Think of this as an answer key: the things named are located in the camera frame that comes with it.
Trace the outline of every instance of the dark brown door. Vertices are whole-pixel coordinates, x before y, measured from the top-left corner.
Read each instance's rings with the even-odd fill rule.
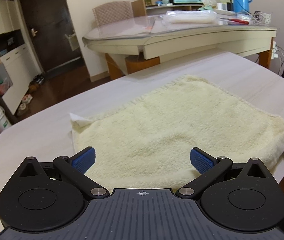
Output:
[[[73,33],[66,0],[20,0],[26,26],[45,72],[74,58],[65,34]]]

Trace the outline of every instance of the triangular cutout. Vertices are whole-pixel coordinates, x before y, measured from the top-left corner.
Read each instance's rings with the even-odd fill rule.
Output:
[[[261,168],[257,164],[253,164],[251,166],[251,168],[248,171],[247,175],[251,176],[251,177],[266,178],[266,176],[264,175],[263,171],[261,170]]]
[[[24,170],[22,171],[21,175],[20,175],[20,178],[22,177],[30,177],[30,176],[36,176],[37,175],[37,172],[36,170],[34,169],[33,167],[33,164],[32,163],[28,163],[26,165],[26,167],[24,168]]]

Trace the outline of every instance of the table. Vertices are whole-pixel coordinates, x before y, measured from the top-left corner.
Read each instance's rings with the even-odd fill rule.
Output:
[[[217,19],[219,17],[235,18],[217,15]],[[157,58],[157,61],[142,68],[214,48],[242,57],[259,53],[259,64],[269,68],[272,56],[270,49],[276,31],[277,28],[256,25],[252,21],[250,25],[225,20],[216,20],[211,24],[171,24],[155,16],[136,17],[104,25],[91,30],[82,40],[89,49],[107,53],[109,73],[114,79],[114,67],[124,74],[132,73],[125,57],[141,52],[145,60]]]
[[[58,156],[74,154],[69,113],[90,116],[108,111],[184,74],[206,78],[254,106],[284,118],[283,78],[232,53],[207,50],[116,79],[5,130],[0,135],[0,191],[25,157],[51,162]],[[280,182],[284,176],[284,158],[272,173]]]

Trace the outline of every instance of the glass tabletop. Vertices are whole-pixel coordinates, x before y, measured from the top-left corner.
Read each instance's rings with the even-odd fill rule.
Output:
[[[94,28],[89,33],[84,35],[83,38],[86,40],[141,39],[164,34],[169,35],[172,32],[196,28],[223,26],[238,26],[239,28],[243,28],[248,26],[263,26],[256,25],[252,21],[250,21],[249,25],[243,25],[232,21],[221,20],[220,17],[234,18],[231,16],[219,15],[219,17],[217,17],[216,21],[213,23],[199,24],[168,23],[163,20],[161,16],[142,16]]]

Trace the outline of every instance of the door handle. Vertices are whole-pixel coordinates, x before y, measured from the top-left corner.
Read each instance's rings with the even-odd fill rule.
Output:
[[[37,33],[38,31],[36,31],[34,28],[31,29],[31,34],[33,37],[35,37]]]

